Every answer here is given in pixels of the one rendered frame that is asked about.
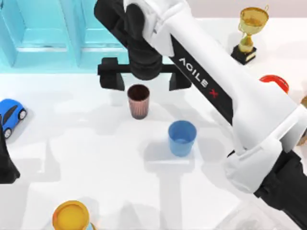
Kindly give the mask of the pink ribbed cup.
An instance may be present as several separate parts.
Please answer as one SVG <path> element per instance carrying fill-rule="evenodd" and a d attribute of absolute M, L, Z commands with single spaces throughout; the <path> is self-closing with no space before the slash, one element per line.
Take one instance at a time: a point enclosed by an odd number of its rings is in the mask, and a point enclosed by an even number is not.
<path fill-rule="evenodd" d="M 127 91 L 131 116 L 137 120 L 144 119 L 149 110 L 149 89 L 142 84 L 134 84 Z"/>

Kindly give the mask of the blue cup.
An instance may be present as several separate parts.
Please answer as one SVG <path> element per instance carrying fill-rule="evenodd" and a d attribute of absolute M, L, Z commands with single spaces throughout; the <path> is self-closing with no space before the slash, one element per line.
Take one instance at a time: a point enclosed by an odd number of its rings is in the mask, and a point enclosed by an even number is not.
<path fill-rule="evenodd" d="M 186 157 L 191 152 L 197 135 L 196 127 L 189 121 L 178 120 L 168 128 L 170 151 L 177 157 Z"/>

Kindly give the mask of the light blue rack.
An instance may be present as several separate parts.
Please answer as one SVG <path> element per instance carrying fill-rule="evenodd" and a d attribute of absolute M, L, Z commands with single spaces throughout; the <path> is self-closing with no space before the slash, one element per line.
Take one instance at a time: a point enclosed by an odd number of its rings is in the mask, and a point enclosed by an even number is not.
<path fill-rule="evenodd" d="M 0 73 L 95 72 L 128 54 L 94 17 L 97 0 L 0 0 Z"/>

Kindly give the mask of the gold trophy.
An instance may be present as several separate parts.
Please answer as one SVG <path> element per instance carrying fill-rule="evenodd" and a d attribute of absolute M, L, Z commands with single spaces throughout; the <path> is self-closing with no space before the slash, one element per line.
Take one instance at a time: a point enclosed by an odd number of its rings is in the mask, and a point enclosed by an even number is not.
<path fill-rule="evenodd" d="M 240 64 L 245 65 L 256 57 L 257 48 L 254 46 L 251 36 L 259 33 L 266 25 L 269 15 L 269 6 L 264 9 L 247 7 L 240 12 L 238 30 L 242 32 L 242 39 L 233 48 L 231 57 Z"/>

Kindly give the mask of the red round object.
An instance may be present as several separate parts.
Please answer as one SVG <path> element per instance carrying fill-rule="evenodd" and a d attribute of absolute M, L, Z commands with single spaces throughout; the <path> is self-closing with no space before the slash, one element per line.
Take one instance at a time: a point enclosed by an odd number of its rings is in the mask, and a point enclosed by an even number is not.
<path fill-rule="evenodd" d="M 286 94 L 289 92 L 289 85 L 287 81 L 278 75 L 264 75 L 260 78 L 260 81 L 264 83 L 275 82 Z"/>

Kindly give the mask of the blue toy car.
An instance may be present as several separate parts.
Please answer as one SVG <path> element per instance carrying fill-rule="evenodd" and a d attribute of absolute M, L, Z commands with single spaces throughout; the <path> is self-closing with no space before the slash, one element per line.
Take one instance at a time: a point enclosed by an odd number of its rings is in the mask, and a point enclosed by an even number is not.
<path fill-rule="evenodd" d="M 14 99 L 0 101 L 0 122 L 4 137 L 8 139 L 18 123 L 25 119 L 27 110 Z"/>

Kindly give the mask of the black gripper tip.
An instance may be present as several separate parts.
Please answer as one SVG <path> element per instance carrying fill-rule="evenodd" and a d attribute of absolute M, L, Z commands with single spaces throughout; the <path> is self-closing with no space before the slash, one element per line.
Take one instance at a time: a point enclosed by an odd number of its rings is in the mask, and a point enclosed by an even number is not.
<path fill-rule="evenodd" d="M 0 184 L 12 184 L 19 178 L 20 172 L 10 158 L 0 123 Z"/>

